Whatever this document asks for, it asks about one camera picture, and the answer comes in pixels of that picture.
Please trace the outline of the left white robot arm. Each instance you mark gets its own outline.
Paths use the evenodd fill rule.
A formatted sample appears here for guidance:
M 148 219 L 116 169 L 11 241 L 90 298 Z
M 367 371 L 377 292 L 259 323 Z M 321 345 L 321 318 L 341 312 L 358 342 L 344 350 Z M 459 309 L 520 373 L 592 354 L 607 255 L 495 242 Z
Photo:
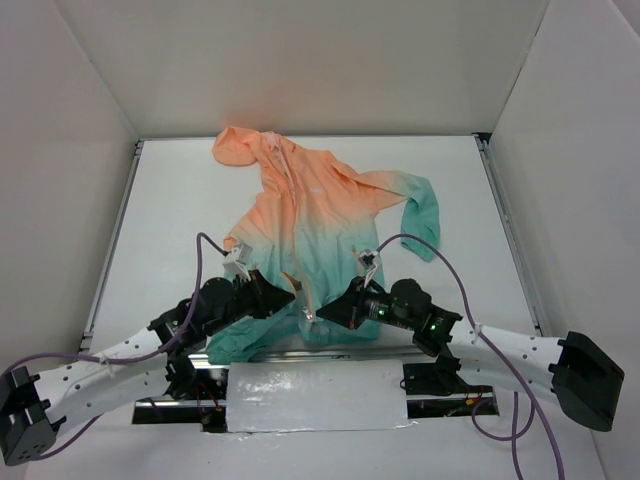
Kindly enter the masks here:
M 30 372 L 19 361 L 1 375 L 1 452 L 8 466 L 49 457 L 58 437 L 123 405 L 149 397 L 189 396 L 196 371 L 189 357 L 210 337 L 247 317 L 267 319 L 293 293 L 252 270 L 246 280 L 208 280 L 130 338 L 94 357 L 77 356 Z

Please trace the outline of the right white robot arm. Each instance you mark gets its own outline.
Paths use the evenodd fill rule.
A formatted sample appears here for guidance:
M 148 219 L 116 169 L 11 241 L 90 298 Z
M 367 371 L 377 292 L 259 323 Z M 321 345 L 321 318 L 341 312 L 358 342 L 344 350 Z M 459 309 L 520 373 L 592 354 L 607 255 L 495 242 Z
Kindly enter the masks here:
M 581 426 L 600 432 L 613 427 L 624 372 L 584 334 L 539 337 L 470 325 L 435 305 L 413 279 L 385 291 L 356 277 L 317 314 L 350 330 L 377 321 L 410 331 L 430 360 L 405 366 L 401 385 L 409 395 L 445 397 L 493 387 L 532 392 Z

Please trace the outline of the orange and teal gradient jacket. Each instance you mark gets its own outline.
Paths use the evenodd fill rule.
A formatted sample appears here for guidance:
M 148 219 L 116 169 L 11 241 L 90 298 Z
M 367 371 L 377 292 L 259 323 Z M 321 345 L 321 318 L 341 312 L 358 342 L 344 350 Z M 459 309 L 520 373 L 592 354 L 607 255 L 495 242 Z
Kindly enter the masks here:
M 263 187 L 225 248 L 251 247 L 251 267 L 297 299 L 265 320 L 246 318 L 215 334 L 206 347 L 209 362 L 246 362 L 291 335 L 313 347 L 376 340 L 376 322 L 349 329 L 317 312 L 362 274 L 357 256 L 379 245 L 375 218 L 382 210 L 404 204 L 403 246 L 426 262 L 434 259 L 441 226 L 429 180 L 402 171 L 359 173 L 328 150 L 240 127 L 220 133 L 212 154 L 225 166 L 258 165 Z

